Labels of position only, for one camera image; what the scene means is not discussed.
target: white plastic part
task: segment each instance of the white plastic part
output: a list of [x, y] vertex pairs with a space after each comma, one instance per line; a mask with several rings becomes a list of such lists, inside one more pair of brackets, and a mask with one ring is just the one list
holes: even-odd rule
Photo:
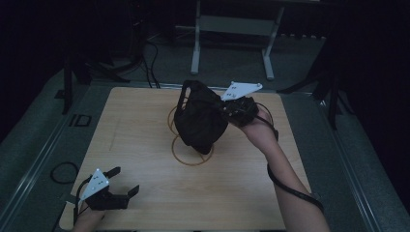
[[262, 84], [231, 82], [226, 92], [220, 97], [223, 101], [237, 100], [245, 95], [251, 94], [262, 89]]
[[91, 177], [90, 182], [87, 185], [87, 188], [82, 193], [80, 200], [83, 201], [88, 197], [94, 195], [95, 193], [99, 192], [101, 189], [104, 189], [109, 185], [108, 179], [103, 175], [103, 173], [97, 168], [94, 172], [93, 176]]

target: dark background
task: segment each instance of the dark background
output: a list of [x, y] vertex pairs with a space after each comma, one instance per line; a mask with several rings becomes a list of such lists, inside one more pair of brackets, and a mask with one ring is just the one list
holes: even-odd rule
[[[132, 2], [134, 7], [143, 4]], [[297, 38], [328, 38], [318, 62], [341, 74], [340, 88], [409, 210], [410, 7], [399, 0], [344, 2], [289, 4], [279, 32]], [[99, 10], [92, 1], [3, 0], [0, 4], [3, 140], [44, 84], [63, 68], [65, 55], [82, 52], [109, 63], [112, 35], [122, 22], [120, 17], [102, 27], [99, 14], [104, 12], [103, 2], [99, 2]], [[175, 24], [193, 25], [194, 1], [151, 1], [143, 7], [138, 9], [143, 18], [162, 28], [170, 40]], [[237, 9], [226, 9], [244, 11], [240, 4]]]

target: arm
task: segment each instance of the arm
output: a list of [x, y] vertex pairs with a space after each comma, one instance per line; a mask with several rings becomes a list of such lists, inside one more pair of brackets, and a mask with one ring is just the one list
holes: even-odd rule
[[[258, 115], [269, 121], [268, 114], [262, 109], [259, 109]], [[309, 195], [268, 125], [254, 119], [241, 130], [265, 155], [272, 172], [279, 180], [288, 187]], [[315, 205], [289, 194], [276, 185], [275, 191], [287, 231], [330, 231], [324, 215]]]
[[80, 215], [74, 225], [73, 232], [91, 232], [94, 231], [103, 219], [105, 211], [93, 211], [87, 203], [83, 202], [80, 209]]

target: hand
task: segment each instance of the hand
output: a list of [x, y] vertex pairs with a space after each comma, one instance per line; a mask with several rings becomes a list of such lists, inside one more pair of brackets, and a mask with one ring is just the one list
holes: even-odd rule
[[[259, 107], [257, 115], [270, 122], [269, 114]], [[253, 119], [248, 125], [241, 127], [241, 131], [247, 136], [248, 140], [262, 152], [269, 151], [273, 145], [277, 144], [275, 134], [271, 127], [260, 119]]]
[[94, 211], [84, 201], [81, 204], [73, 231], [94, 231], [104, 216], [105, 211]]

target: black strap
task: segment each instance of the black strap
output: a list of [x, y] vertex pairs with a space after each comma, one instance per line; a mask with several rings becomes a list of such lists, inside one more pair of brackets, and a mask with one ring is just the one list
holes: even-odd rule
[[297, 196], [297, 197], [299, 197], [299, 198], [301, 198], [301, 199], [303, 199], [303, 200], [306, 200], [307, 202], [310, 202], [311, 204], [317, 206], [317, 208], [319, 208], [319, 210], [320, 210], [322, 213], [324, 212], [323, 205], [322, 205], [322, 203], [320, 203], [320, 201], [318, 201], [318, 200], [314, 199], [313, 197], [308, 196], [308, 195], [306, 195], [306, 194], [304, 194], [304, 193], [302, 193], [302, 192], [299, 192], [299, 191], [297, 191], [297, 190], [294, 190], [294, 189], [292, 189], [292, 188], [286, 186], [284, 183], [282, 183], [280, 180], [278, 180], [278, 179], [275, 177], [274, 173], [273, 173], [272, 170], [271, 170], [271, 167], [269, 166], [269, 163], [268, 163], [267, 167], [268, 167], [268, 175], [269, 175], [269, 178], [271, 178], [271, 180], [274, 182], [275, 185], [277, 185], [277, 186], [280, 187], [281, 189], [283, 189], [283, 190], [289, 192], [290, 194], [293, 194], [293, 195], [295, 195], [295, 196]]

